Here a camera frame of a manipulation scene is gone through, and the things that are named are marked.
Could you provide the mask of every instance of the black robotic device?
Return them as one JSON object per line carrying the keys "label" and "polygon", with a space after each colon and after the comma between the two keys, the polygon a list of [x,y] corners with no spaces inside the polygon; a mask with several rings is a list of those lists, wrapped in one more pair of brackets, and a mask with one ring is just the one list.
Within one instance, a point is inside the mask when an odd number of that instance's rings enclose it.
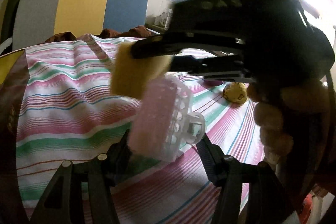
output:
{"label": "black robotic device", "polygon": [[[280,100],[281,88],[326,75],[334,115],[329,72],[335,61],[334,52],[323,32],[308,23],[298,0],[177,3],[169,30],[137,41],[131,52],[134,58],[147,58],[177,54],[184,48],[230,54],[205,59],[174,57],[170,71],[187,71],[205,79],[255,82],[267,102],[281,109],[285,108]],[[237,222],[242,183],[250,185],[246,223],[295,223],[295,209],[312,188],[311,178],[316,172],[321,117],[289,110],[286,113],[284,130],[293,136],[294,146],[287,160],[279,165],[277,176],[265,162],[248,165],[224,155],[206,135],[197,144],[208,179],[222,187],[212,223]],[[331,124],[329,140],[333,133]],[[302,134],[309,137],[302,139]],[[109,187],[115,186],[126,170],[131,155],[126,138],[127,133],[119,144],[91,162],[64,162],[44,191],[30,223],[84,223],[81,181],[89,183],[93,222],[119,223]],[[319,170],[326,167],[329,151],[327,145]]]}

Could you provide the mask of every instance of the human hand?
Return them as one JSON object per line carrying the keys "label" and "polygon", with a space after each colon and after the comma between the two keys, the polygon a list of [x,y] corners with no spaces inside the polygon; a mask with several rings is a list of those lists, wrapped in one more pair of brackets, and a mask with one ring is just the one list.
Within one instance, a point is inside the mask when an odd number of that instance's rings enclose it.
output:
{"label": "human hand", "polygon": [[[255,84],[248,86],[247,95],[254,102],[258,102],[254,111],[254,119],[260,126],[260,139],[264,145],[265,160],[274,168],[280,158],[292,150],[293,138],[283,132],[283,113],[277,107],[264,102],[266,100],[263,100],[263,95],[257,92]],[[325,150],[329,130],[327,88],[319,80],[310,80],[301,86],[283,88],[281,99],[287,107],[298,112],[322,114],[322,140],[318,144],[317,168]]]}

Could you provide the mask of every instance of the yellow round object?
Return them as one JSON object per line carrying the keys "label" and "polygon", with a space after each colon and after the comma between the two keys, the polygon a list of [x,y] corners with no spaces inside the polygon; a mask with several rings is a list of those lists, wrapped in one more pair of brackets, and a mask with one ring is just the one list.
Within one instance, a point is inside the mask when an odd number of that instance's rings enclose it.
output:
{"label": "yellow round object", "polygon": [[247,100],[245,84],[238,82],[227,84],[223,90],[223,97],[232,103],[244,104]]}

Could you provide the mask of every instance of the striped bed sheet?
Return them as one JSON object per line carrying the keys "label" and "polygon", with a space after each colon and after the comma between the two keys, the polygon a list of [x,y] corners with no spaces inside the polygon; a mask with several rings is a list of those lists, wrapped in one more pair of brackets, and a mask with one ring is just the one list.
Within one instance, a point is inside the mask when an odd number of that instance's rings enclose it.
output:
{"label": "striped bed sheet", "polygon": [[[83,35],[74,42],[28,47],[28,82],[16,139],[21,198],[30,217],[63,160],[75,164],[106,152],[120,140],[139,101],[110,95],[110,75],[118,44],[130,38]],[[182,54],[211,54],[187,49]],[[231,104],[224,85],[209,87],[201,77],[175,76],[194,94],[192,110],[206,120],[207,135],[225,154],[256,164],[263,159],[255,104]],[[120,223],[209,223],[219,190],[207,179],[195,147],[184,145],[176,162],[132,156],[122,183],[111,189]],[[82,184],[86,223],[92,223],[87,184]],[[241,208],[248,198],[243,185]]]}

